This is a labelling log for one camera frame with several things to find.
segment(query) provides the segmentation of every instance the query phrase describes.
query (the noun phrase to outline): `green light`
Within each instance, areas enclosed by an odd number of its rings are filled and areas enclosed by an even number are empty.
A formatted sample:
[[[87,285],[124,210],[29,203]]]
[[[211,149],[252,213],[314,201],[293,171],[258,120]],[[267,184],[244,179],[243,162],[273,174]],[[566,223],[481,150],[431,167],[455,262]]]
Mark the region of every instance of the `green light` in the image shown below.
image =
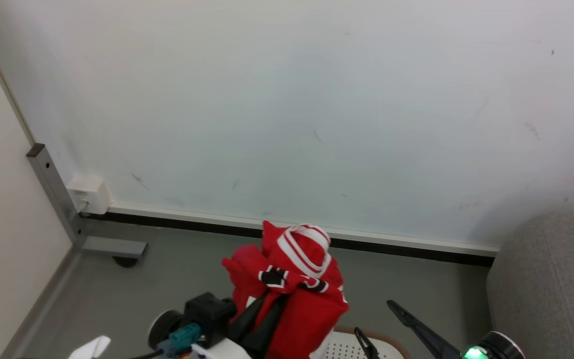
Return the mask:
[[[479,347],[474,346],[470,348],[468,352],[464,355],[465,359],[488,359],[488,355],[484,354]]]

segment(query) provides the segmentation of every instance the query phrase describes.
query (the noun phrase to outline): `floor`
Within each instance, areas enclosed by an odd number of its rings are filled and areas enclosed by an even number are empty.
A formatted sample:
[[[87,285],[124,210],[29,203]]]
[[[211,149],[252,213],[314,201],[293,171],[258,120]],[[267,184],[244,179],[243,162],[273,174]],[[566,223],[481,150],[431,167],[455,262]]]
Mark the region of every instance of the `floor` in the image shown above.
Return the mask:
[[[106,335],[102,359],[150,352],[146,333],[167,309],[206,291],[232,293],[221,259],[259,239],[87,220],[91,235],[144,240],[146,258],[130,269],[110,257],[80,257],[70,282],[48,314],[25,357],[65,359],[78,346]],[[485,283],[488,268],[332,248],[345,280],[349,311],[339,324],[381,332],[403,345],[413,359],[432,358],[421,341],[389,311],[400,305],[457,348],[490,330]]]

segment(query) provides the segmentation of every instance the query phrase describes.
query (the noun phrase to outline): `red cloth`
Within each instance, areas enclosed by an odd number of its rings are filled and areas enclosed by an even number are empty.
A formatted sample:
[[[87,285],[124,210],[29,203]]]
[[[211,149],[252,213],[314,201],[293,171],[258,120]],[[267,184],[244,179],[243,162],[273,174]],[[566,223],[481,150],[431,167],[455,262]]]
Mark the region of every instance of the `red cloth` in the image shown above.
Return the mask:
[[[269,290],[257,325],[276,298],[289,295],[267,359],[308,359],[348,311],[329,243],[327,234],[314,225],[277,228],[265,221],[262,250],[247,245],[232,259],[223,259],[238,313]]]

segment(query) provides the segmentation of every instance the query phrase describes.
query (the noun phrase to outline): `white power outlet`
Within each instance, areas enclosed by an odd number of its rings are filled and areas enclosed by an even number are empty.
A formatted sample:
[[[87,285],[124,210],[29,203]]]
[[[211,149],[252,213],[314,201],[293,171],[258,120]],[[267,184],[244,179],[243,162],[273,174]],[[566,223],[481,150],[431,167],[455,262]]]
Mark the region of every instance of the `white power outlet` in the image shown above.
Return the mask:
[[[75,177],[66,188],[78,212],[103,214],[110,207],[110,193],[102,178]]]

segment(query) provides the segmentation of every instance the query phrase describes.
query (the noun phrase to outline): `metal leg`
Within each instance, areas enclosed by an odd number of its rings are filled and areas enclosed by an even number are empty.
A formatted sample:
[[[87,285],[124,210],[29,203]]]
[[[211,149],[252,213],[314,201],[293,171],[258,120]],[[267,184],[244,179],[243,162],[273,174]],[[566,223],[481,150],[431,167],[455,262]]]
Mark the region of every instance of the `metal leg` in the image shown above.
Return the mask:
[[[145,242],[88,236],[86,234],[78,211],[70,199],[68,190],[61,180],[57,168],[52,163],[48,149],[44,144],[35,144],[25,156],[28,157],[43,190],[50,198],[50,202],[75,250],[111,255],[119,265],[126,268],[134,266],[137,260],[143,258],[147,247]]]

